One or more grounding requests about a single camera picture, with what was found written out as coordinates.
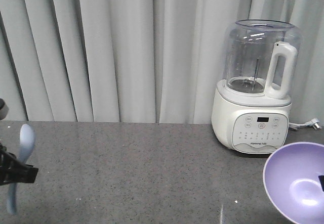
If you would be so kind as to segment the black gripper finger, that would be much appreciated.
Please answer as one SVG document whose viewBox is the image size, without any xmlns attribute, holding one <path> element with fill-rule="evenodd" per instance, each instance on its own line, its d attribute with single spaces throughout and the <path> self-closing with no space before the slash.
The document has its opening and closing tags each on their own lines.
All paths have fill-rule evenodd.
<svg viewBox="0 0 324 224">
<path fill-rule="evenodd" d="M 321 188 L 322 188 L 322 190 L 324 191 L 324 175 L 319 175 L 319 176 L 318 176 L 318 179 L 319 179 L 319 182 L 320 182 Z"/>
</svg>

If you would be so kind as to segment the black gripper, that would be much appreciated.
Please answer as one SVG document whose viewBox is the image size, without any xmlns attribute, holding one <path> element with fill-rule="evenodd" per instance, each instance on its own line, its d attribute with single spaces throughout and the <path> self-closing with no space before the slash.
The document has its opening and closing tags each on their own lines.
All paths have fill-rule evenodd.
<svg viewBox="0 0 324 224">
<path fill-rule="evenodd" d="M 1 144 L 1 186 L 9 182 L 8 173 L 13 159 L 15 154 L 8 152 L 7 147 Z M 34 183 L 38 174 L 38 168 L 29 164 L 15 166 L 10 170 L 10 183 Z"/>
</svg>

